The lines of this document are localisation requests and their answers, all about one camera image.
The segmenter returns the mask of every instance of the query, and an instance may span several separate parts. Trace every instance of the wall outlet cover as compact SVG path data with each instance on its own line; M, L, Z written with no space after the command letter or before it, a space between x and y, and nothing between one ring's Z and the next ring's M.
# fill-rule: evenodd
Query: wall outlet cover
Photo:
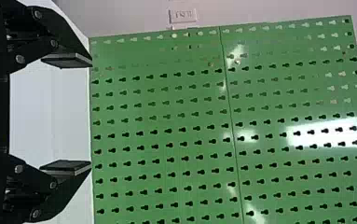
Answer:
M191 9L170 9L170 23L195 22L198 20L198 14L195 8Z

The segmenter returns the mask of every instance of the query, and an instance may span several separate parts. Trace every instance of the white wall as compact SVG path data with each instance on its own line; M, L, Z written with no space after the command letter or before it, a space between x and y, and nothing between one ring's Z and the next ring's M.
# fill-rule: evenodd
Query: white wall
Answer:
M199 26L352 15L357 35L357 0L57 1L87 36L165 30L170 26L168 9L172 7L195 7L199 13Z
M21 2L62 14L51 1ZM88 48L88 39L71 25ZM89 69L61 70L39 61L11 74L10 153L37 168L59 159L89 161L88 77ZM91 224L92 210L89 176L66 209L45 223Z

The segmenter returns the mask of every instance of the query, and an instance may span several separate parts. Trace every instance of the screw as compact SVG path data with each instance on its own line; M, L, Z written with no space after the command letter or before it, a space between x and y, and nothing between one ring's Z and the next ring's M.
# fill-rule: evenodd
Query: screw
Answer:
M41 211L40 210L35 210L32 212L31 217L32 218L38 218L41 215Z
M59 45L56 40L50 40L50 44L53 48L57 48L57 46Z
M16 55L16 62L17 63L26 63L26 59L23 57L23 55Z
M20 174L21 172L23 172L23 166L22 165L15 166L15 173Z
M40 11L35 11L34 15L37 19L42 19L42 13Z
M50 188L51 189L55 189L56 187L57 187L57 183L56 182L53 181L53 182L50 183Z

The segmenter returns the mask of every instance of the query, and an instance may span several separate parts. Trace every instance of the green pegboard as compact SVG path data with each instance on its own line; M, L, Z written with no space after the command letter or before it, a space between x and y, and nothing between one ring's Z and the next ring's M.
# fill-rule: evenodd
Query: green pegboard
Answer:
M357 222L348 16L95 37L95 223Z

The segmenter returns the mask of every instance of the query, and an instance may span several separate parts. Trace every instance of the panel seam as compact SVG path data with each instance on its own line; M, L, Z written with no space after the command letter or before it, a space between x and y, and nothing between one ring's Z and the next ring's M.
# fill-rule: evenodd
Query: panel seam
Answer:
M239 200L240 200L240 209L241 209L241 218L242 218L242 223L244 223L244 209L243 209L243 204L242 204L242 198L241 198L241 185L240 185L240 174L239 174L239 161L237 159L237 146L236 146L236 136L234 134L234 122L233 122L233 115L232 115L232 108L231 108L231 103L230 103L230 92L229 92L229 87L228 87L228 81L227 81L227 62L225 60L225 48L224 48L224 42L222 39L222 29L221 26L218 26L218 30L219 30L219 41L220 41L220 45L222 48L222 61L224 63L224 68L225 68L225 81L226 81L226 87L227 87L227 103L228 103L228 110L229 110L229 115L230 115L230 127L231 127L231 134L233 136L233 148L234 148L234 157L236 160L236 173L237 173L237 181L238 183L238 188L239 188Z

